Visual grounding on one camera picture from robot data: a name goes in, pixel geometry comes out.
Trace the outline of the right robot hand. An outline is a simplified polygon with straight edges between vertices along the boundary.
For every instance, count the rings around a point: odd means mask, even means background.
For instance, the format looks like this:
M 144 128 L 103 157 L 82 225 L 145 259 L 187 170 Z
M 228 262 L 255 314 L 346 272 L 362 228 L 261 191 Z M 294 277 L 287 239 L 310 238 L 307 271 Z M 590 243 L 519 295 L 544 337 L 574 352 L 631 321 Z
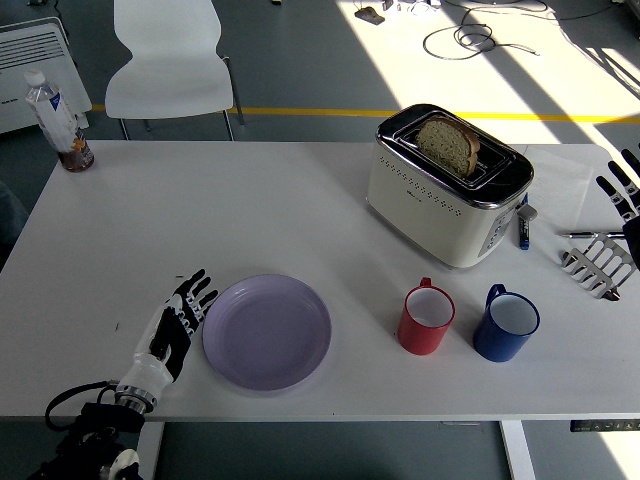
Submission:
M 625 195 L 603 176 L 597 176 L 596 183 L 606 193 L 623 219 L 622 233 L 631 258 L 635 266 L 639 267 L 639 183 L 632 180 L 617 162 L 610 160 L 607 166 L 620 183 Z

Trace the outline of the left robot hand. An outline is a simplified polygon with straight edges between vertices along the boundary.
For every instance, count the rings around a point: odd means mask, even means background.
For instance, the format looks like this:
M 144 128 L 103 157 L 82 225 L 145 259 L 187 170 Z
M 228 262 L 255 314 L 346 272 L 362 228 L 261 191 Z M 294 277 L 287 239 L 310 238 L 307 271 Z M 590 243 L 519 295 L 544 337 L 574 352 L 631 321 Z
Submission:
M 164 389 L 179 377 L 192 337 L 204 321 L 218 291 L 203 269 L 176 287 L 146 327 L 133 366 L 116 387 L 116 397 L 135 398 L 153 409 Z

